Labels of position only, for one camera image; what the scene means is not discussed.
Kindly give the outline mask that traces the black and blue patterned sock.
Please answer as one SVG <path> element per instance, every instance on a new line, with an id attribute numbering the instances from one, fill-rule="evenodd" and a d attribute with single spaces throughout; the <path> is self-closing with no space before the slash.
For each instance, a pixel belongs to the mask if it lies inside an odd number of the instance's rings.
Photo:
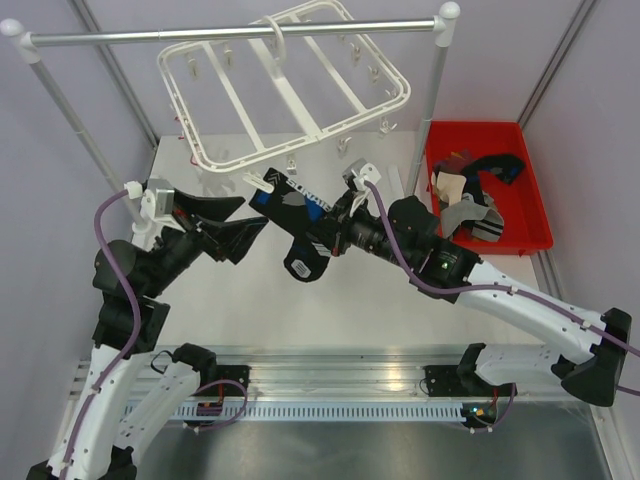
<path id="1" fill-rule="evenodd" d="M 331 253 L 310 229 L 331 207 L 284 173 L 270 168 L 263 180 L 273 187 L 271 193 L 257 189 L 249 206 L 293 237 L 283 265 L 296 280 L 310 283 L 326 271 Z"/>

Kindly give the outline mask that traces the brown and beige back sock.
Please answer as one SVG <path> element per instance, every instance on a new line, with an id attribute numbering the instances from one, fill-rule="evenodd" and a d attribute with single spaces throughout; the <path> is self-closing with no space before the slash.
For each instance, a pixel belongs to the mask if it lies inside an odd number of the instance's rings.
<path id="1" fill-rule="evenodd" d="M 443 171 L 431 174 L 432 190 L 441 202 L 454 205 L 462 200 L 466 178 Z"/>

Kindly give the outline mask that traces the white plastic clip hanger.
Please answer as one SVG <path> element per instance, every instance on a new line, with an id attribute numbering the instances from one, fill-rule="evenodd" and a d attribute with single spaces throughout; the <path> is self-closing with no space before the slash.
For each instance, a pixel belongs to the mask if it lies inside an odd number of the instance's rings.
<path id="1" fill-rule="evenodd" d="M 258 20 L 269 35 L 181 42 L 157 57 L 190 162 L 248 171 L 361 127 L 394 129 L 411 86 L 366 34 L 285 38 L 281 28 L 350 21 L 338 1 L 308 1 Z"/>

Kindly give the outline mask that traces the grey sock with black stripes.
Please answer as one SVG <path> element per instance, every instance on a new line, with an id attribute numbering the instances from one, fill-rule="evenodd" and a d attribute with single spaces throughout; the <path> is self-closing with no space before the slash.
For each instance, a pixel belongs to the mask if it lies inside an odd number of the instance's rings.
<path id="1" fill-rule="evenodd" d="M 489 211 L 489 206 L 480 205 L 470 200 L 461 200 L 447 206 L 440 214 L 442 236 L 444 238 L 452 237 L 463 222 L 483 220 Z"/>

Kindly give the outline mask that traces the purple striped sock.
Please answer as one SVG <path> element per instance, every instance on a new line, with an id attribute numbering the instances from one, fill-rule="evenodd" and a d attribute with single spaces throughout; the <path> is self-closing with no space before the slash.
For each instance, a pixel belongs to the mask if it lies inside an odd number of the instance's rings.
<path id="1" fill-rule="evenodd" d="M 438 160 L 434 164 L 433 170 L 436 173 L 444 171 L 450 174 L 460 174 L 473 161 L 474 158 L 468 150 L 452 151 L 446 158 Z"/>

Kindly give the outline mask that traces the grey sock back row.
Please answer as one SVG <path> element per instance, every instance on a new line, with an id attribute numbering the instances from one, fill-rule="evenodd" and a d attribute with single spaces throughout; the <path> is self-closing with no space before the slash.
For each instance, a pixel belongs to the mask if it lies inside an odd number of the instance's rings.
<path id="1" fill-rule="evenodd" d="M 494 208 L 489 208 L 486 215 L 470 223 L 471 236 L 486 242 L 498 242 L 504 232 L 504 219 Z"/>

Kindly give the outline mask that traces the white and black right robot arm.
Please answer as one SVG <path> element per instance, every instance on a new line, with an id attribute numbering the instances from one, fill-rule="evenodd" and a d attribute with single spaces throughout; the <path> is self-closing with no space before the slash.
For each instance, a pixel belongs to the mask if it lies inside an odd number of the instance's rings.
<path id="1" fill-rule="evenodd" d="M 487 313 L 540 340 L 539 347 L 471 344 L 456 368 L 459 388 L 478 395 L 510 383 L 558 385 L 588 404 L 610 407 L 620 392 L 631 316 L 603 313 L 544 294 L 504 274 L 478 254 L 438 235 L 439 219 L 411 196 L 370 214 L 345 193 L 315 221 L 310 237 L 334 256 L 350 246 L 394 263 L 421 293 Z"/>

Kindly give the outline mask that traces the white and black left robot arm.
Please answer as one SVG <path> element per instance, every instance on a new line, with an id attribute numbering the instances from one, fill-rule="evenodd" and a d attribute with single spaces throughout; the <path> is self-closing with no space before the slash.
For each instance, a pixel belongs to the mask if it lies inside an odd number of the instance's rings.
<path id="1" fill-rule="evenodd" d="M 102 216 L 120 199 L 141 203 L 142 225 L 161 228 L 153 247 L 107 241 Z M 268 221 L 233 219 L 241 197 L 207 198 L 171 186 L 129 182 L 98 207 L 94 232 L 100 249 L 93 286 L 103 304 L 92 336 L 89 372 L 62 440 L 52 455 L 30 468 L 30 479 L 133 479 L 144 453 L 188 398 L 229 386 L 249 399 L 244 380 L 223 377 L 214 352 L 185 343 L 170 352 L 160 380 L 130 412 L 124 408 L 170 307 L 159 296 L 201 255 L 238 264 Z"/>

